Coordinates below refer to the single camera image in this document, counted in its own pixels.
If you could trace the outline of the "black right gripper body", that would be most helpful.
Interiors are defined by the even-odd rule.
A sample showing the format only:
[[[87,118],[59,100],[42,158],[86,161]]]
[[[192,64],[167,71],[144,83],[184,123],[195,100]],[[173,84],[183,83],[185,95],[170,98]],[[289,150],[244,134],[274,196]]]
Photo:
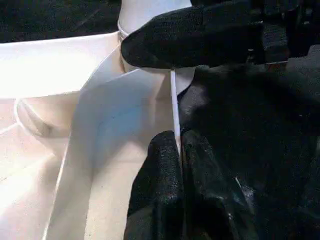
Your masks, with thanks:
[[[260,65],[305,57],[320,43],[318,0],[252,0],[255,29],[249,61]]]

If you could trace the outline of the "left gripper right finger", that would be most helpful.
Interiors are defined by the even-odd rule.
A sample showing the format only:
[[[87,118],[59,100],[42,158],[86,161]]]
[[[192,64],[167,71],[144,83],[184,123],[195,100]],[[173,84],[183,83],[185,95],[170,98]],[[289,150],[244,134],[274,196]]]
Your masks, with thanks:
[[[254,240],[254,215],[238,182],[195,130],[181,138],[186,234],[190,240]]]

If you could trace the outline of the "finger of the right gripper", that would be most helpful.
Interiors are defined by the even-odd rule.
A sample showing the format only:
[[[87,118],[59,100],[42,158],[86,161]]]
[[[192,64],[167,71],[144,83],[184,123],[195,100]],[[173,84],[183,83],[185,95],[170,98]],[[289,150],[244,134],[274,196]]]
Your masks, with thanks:
[[[140,68],[242,64],[257,28],[248,1],[192,6],[153,17],[120,50],[128,64]]]

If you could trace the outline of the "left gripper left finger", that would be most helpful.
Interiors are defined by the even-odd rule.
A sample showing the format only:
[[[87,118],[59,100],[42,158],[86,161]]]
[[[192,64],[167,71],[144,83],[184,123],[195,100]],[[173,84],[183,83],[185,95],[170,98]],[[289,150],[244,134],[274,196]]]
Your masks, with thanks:
[[[180,240],[184,192],[180,156],[173,131],[152,138],[131,187],[124,239]]]

